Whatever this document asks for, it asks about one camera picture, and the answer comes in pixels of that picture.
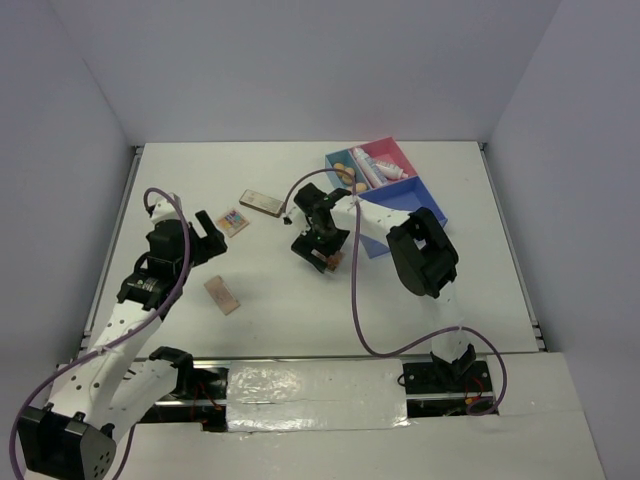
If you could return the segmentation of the glitter eyeshadow palette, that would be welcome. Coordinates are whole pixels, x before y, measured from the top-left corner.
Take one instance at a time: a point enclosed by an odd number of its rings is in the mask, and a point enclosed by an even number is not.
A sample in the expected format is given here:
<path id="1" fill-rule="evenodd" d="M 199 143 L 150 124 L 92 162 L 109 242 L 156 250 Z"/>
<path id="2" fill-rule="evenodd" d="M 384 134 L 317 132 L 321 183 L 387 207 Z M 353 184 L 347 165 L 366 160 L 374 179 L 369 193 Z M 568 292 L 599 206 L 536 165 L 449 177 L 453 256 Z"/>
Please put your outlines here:
<path id="1" fill-rule="evenodd" d="M 241 212 L 232 208 L 215 220 L 215 225 L 228 238 L 232 238 L 250 224 L 249 220 Z"/>

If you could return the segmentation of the pink rectangular palette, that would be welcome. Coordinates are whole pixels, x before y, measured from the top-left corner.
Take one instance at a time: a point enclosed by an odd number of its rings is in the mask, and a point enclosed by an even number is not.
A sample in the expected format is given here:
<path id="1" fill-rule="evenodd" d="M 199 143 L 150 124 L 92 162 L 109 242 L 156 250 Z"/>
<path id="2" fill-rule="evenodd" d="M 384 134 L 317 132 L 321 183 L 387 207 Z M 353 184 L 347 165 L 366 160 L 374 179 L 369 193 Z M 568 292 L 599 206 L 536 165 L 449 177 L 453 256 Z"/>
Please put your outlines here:
<path id="1" fill-rule="evenodd" d="M 204 288 L 224 315 L 229 315 L 240 307 L 240 302 L 221 276 L 209 279 L 204 283 Z"/>

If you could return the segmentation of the gold rectangular palette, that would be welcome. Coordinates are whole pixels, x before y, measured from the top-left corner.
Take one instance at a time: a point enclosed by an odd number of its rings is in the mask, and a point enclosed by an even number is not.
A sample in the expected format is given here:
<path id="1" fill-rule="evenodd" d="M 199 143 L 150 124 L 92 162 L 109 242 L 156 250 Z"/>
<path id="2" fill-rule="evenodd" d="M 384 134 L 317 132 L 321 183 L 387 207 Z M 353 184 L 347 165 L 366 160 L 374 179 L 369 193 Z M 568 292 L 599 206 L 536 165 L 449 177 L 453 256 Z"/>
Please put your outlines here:
<path id="1" fill-rule="evenodd" d="M 283 210 L 283 201 L 274 197 L 246 189 L 239 199 L 239 203 L 249 209 L 265 215 L 279 218 Z"/>

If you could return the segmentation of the white pink tube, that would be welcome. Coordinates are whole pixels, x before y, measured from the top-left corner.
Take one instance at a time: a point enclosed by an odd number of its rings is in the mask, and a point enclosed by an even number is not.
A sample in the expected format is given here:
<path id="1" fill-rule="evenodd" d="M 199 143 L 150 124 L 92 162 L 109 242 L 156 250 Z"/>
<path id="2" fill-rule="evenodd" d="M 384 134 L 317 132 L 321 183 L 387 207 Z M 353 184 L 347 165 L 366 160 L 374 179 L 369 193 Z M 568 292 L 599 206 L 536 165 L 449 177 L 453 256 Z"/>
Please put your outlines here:
<path id="1" fill-rule="evenodd" d="M 380 188 L 388 183 L 388 179 L 378 168 L 373 158 L 362 148 L 354 147 L 351 153 L 372 188 Z"/>

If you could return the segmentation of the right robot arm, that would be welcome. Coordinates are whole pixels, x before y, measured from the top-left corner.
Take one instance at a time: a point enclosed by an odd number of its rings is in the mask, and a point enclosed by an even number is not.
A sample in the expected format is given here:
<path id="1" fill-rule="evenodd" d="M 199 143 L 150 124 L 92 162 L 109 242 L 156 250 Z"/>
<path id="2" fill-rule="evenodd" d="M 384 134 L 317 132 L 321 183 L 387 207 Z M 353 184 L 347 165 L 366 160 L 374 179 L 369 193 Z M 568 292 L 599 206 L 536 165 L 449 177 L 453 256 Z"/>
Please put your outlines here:
<path id="1" fill-rule="evenodd" d="M 434 212 L 385 207 L 344 188 L 325 193 L 312 183 L 296 193 L 294 204 L 283 212 L 283 222 L 300 230 L 291 250 L 321 273 L 351 233 L 355 246 L 361 235 L 386 245 L 400 283 L 423 305 L 434 306 L 436 332 L 429 341 L 437 384 L 447 391 L 460 389 L 476 353 L 462 329 L 456 299 L 459 255 Z"/>

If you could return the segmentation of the orange eyeshadow palette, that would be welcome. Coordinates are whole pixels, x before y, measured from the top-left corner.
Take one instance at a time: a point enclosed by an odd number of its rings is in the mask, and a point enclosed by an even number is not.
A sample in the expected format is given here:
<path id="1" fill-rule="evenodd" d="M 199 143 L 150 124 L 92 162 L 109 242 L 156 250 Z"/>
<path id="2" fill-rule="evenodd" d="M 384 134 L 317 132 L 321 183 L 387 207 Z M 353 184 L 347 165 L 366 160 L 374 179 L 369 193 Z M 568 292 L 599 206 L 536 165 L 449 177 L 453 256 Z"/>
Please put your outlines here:
<path id="1" fill-rule="evenodd" d="M 326 256 L 318 250 L 313 250 L 311 252 L 311 255 L 314 258 L 313 264 L 320 273 L 333 273 L 341 264 L 344 258 L 344 253 L 342 251 L 338 251 L 333 255 Z"/>

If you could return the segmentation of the small white pink bottle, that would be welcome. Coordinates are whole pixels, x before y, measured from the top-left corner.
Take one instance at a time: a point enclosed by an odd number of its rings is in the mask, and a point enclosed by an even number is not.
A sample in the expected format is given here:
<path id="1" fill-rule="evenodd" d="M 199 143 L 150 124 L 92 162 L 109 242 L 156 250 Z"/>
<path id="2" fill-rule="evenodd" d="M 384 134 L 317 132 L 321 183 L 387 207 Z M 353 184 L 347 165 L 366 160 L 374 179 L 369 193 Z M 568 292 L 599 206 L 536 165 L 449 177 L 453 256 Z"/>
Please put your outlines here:
<path id="1" fill-rule="evenodd" d="M 393 161 L 389 155 L 379 156 L 375 159 L 378 169 L 391 181 L 402 180 L 409 177 L 408 173 Z"/>

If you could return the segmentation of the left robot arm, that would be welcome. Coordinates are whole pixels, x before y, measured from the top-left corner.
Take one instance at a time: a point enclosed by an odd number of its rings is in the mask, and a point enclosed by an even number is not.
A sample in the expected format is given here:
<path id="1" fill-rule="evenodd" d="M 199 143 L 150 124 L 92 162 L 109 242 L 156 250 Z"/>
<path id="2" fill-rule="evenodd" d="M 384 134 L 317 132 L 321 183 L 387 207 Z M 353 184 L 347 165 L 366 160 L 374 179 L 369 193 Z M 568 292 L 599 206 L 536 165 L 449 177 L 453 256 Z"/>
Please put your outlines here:
<path id="1" fill-rule="evenodd" d="M 117 446 L 166 395 L 195 392 L 198 377 L 191 354 L 161 346 L 143 362 L 142 347 L 162 326 L 180 298 L 190 271 L 227 250 L 223 233 L 208 213 L 195 217 L 199 235 L 178 198 L 160 193 L 145 210 L 153 224 L 149 248 L 122 282 L 112 314 L 93 347 L 62 367 L 65 376 L 46 404 L 27 400 L 11 430 L 10 455 L 27 470 L 54 479 L 103 479 Z"/>

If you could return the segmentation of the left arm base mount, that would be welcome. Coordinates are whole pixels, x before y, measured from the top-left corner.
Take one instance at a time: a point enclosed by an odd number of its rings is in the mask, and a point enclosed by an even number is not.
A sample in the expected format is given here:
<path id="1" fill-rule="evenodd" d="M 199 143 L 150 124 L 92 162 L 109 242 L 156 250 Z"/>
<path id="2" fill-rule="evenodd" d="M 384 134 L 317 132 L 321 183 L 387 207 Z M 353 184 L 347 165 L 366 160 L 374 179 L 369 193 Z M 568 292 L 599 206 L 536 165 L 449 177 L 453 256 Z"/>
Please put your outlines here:
<path id="1" fill-rule="evenodd" d="M 228 367 L 195 362 L 191 354 L 172 347 L 159 347 L 149 359 L 169 360 L 177 368 L 177 384 L 147 410 L 140 424 L 197 423 L 207 432 L 227 431 Z"/>

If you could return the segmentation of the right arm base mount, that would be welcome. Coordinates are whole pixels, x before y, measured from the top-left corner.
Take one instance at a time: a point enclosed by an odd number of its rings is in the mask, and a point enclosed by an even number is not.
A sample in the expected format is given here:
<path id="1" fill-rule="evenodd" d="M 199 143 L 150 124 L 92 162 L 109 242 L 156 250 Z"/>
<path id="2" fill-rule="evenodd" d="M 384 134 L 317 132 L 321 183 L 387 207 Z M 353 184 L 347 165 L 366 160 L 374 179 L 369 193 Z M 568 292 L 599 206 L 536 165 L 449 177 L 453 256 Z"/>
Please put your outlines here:
<path id="1" fill-rule="evenodd" d="M 403 361 L 396 383 L 404 390 L 410 419 L 497 413 L 498 395 L 484 359 L 475 359 L 464 372 L 434 355 Z"/>

